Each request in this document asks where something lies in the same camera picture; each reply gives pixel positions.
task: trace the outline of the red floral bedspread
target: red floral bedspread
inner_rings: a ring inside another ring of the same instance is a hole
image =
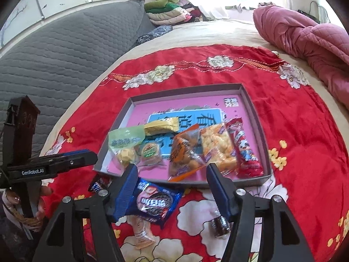
[[[269,50],[212,45],[174,48],[123,62],[107,76],[60,131],[48,153],[78,149],[99,151],[128,98],[186,86],[242,83],[259,114],[274,172],[249,191],[261,197],[281,195],[301,226],[316,261],[327,261],[349,230],[348,154],[334,120],[303,73]],[[51,216],[62,197],[89,197],[95,173],[85,167],[60,174],[45,198]],[[157,242],[134,248],[126,217],[114,224],[128,261],[219,261],[227,239],[209,231],[215,203],[209,190],[186,190],[165,224],[151,229]],[[261,222],[256,219],[251,261],[257,261]],[[93,245],[84,220],[88,251]]]

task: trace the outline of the gray quilted blanket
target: gray quilted blanket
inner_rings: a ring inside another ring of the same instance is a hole
[[[8,101],[28,95],[41,110],[33,137],[33,156],[39,155],[69,105],[154,28],[144,1],[129,0],[80,10],[36,30],[0,59],[0,123]]]

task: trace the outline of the beige bedsheet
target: beige bedsheet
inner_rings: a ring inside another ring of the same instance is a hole
[[[88,88],[86,88],[86,90],[83,91],[82,94],[79,95],[79,97],[71,104],[49,134],[41,151],[41,155],[44,155],[46,151],[51,148],[51,146],[55,143],[58,133],[63,127],[64,123],[90,96],[101,80],[103,80],[109,73],[111,73],[111,71],[113,71],[113,69],[115,69],[125,60],[136,59],[158,50],[170,49],[174,47],[203,46],[217,43],[235,46],[261,46],[270,50],[277,50],[282,59],[301,68],[305,72],[305,75],[314,90],[327,104],[348,149],[349,112],[331,96],[322,81],[316,77],[314,71],[308,66],[308,64],[303,60],[294,58],[288,54],[284,54],[283,51],[278,50],[276,47],[265,41],[257,32],[253,23],[237,20],[221,20],[174,26],[173,31],[170,33],[141,44],[123,55]]]

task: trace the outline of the human hand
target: human hand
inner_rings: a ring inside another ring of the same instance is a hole
[[[52,189],[50,187],[41,186],[40,196],[49,196],[51,194]],[[24,225],[27,229],[34,231],[40,230],[45,217],[45,203],[42,198],[39,199],[38,211],[34,214],[34,218],[25,218],[16,210],[16,206],[20,204],[21,200],[14,191],[7,189],[2,194],[2,202],[7,218],[15,225],[20,228]]]

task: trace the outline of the metal screw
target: metal screw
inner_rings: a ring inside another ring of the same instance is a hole
[[[98,192],[98,196],[105,197],[108,195],[108,190],[102,189]]]
[[[70,201],[71,201],[71,197],[69,197],[69,196],[66,196],[62,199],[63,203],[69,203]]]
[[[238,189],[238,190],[236,190],[236,194],[240,195],[240,196],[243,196],[243,195],[246,194],[246,191],[244,189]]]
[[[280,202],[282,201],[282,197],[281,197],[280,195],[275,195],[275,196],[273,196],[273,200],[274,200],[275,202],[280,203]]]

